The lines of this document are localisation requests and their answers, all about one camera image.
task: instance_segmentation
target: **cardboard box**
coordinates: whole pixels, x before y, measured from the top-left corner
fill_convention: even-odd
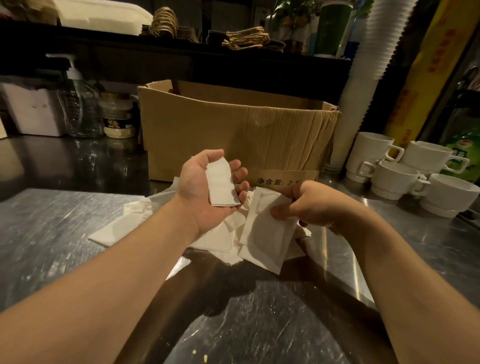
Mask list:
[[[251,185],[315,180],[328,161],[338,107],[318,100],[171,80],[138,88],[150,179],[172,181],[203,149],[240,159]]]

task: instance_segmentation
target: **yellow packaging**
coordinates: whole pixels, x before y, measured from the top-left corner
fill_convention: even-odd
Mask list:
[[[440,2],[385,127],[395,145],[418,136],[479,19],[480,0]]]

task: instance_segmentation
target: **metal countertop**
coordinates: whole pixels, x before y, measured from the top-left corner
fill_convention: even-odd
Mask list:
[[[90,233],[137,195],[168,186],[148,181],[145,154],[132,141],[0,140],[1,309],[100,253]],[[377,211],[480,306],[478,230],[423,211],[413,198],[387,201],[335,178],[321,182]],[[164,283],[117,363],[202,363],[204,355],[228,364],[396,363],[349,245],[328,229],[311,230],[318,264],[291,260],[280,276],[187,250],[192,262]]]

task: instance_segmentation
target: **shelf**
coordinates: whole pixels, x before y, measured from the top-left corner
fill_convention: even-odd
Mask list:
[[[39,68],[44,54],[72,53],[87,79],[146,84],[179,79],[338,103],[350,61],[232,51],[202,43],[0,20],[5,54],[0,72]]]

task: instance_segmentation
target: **person's left hand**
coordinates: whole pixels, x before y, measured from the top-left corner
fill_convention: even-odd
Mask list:
[[[228,215],[237,211],[237,206],[212,206],[208,200],[208,181],[205,169],[209,163],[222,158],[223,154],[223,149],[204,150],[190,158],[183,165],[180,173],[180,181],[173,201],[181,203],[186,208],[196,222],[199,234],[218,226]],[[241,163],[238,159],[231,161],[229,164],[234,183],[238,183],[245,178],[247,169],[240,168]],[[247,198],[249,187],[247,181],[243,181],[236,186],[242,204]]]

